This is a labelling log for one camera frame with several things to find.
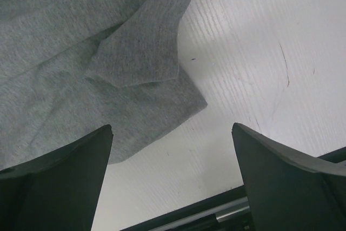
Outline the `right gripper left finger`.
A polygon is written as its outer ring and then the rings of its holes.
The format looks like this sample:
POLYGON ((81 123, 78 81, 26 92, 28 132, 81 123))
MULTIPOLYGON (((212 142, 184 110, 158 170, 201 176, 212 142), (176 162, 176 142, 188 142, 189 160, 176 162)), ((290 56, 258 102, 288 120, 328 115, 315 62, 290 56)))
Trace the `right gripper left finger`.
POLYGON ((105 125, 1 170, 1 230, 91 230, 112 139, 105 125))

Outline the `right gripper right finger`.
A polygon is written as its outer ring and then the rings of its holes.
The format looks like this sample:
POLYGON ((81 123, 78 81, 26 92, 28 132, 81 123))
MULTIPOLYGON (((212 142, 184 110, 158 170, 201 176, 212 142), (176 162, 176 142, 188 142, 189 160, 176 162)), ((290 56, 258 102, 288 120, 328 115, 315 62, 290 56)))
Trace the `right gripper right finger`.
POLYGON ((234 123, 256 230, 345 230, 345 163, 295 150, 234 123))

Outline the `grey t shirt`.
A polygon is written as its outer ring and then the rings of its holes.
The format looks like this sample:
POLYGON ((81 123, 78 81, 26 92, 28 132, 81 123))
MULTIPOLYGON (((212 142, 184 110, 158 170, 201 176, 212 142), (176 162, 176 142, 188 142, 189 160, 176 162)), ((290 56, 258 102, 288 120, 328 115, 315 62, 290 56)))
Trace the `grey t shirt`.
POLYGON ((1 168, 109 124, 119 163, 202 111, 178 61, 191 0, 1 0, 1 168))

